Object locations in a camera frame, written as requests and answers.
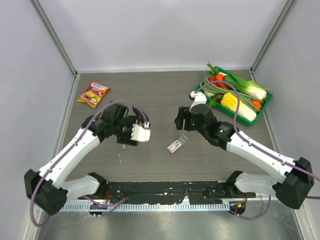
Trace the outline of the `red staple box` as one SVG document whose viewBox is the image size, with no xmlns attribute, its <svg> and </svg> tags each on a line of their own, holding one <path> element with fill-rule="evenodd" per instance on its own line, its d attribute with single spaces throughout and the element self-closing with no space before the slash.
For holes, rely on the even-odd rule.
<svg viewBox="0 0 320 240">
<path fill-rule="evenodd" d="M 173 154 L 175 153 L 182 145 L 184 145 L 189 139 L 183 134 L 173 143 L 171 143 L 167 149 Z"/>
</svg>

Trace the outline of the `black large stapler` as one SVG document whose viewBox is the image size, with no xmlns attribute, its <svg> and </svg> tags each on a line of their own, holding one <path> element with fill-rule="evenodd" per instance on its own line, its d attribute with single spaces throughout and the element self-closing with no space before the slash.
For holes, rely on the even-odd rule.
<svg viewBox="0 0 320 240">
<path fill-rule="evenodd" d="M 139 123 L 141 123 L 142 125 L 145 125 L 147 127 L 150 126 L 150 120 L 149 120 L 148 116 L 145 114 L 144 111 L 140 110 L 140 108 L 137 105 L 132 106 L 132 111 L 138 117 Z"/>
</svg>

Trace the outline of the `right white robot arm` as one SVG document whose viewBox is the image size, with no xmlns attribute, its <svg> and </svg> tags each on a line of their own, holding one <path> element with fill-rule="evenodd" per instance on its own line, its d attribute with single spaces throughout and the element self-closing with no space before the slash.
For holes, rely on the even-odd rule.
<svg viewBox="0 0 320 240">
<path fill-rule="evenodd" d="M 218 121 L 205 104 L 179 107 L 174 123 L 177 130 L 197 131 L 209 144 L 239 155 L 266 172 L 265 175 L 233 172 L 225 186 L 230 197 L 242 193 L 264 194 L 297 210 L 315 183 L 309 160 L 303 157 L 295 160 L 274 152 L 231 123 Z"/>
</svg>

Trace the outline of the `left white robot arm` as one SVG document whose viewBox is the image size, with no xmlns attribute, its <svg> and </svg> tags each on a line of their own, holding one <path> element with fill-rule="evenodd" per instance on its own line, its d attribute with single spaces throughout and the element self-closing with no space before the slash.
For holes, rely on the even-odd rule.
<svg viewBox="0 0 320 240">
<path fill-rule="evenodd" d="M 39 170 L 24 174 L 24 186 L 30 200 L 30 213 L 38 206 L 49 216 L 57 214 L 67 202 L 93 196 L 100 200 L 107 192 L 107 181 L 95 172 L 67 180 L 81 160 L 105 139 L 115 136 L 120 144 L 137 146 L 150 139 L 150 121 L 140 107 L 133 105 L 128 114 L 126 101 L 116 100 L 85 119 L 73 139 Z"/>
</svg>

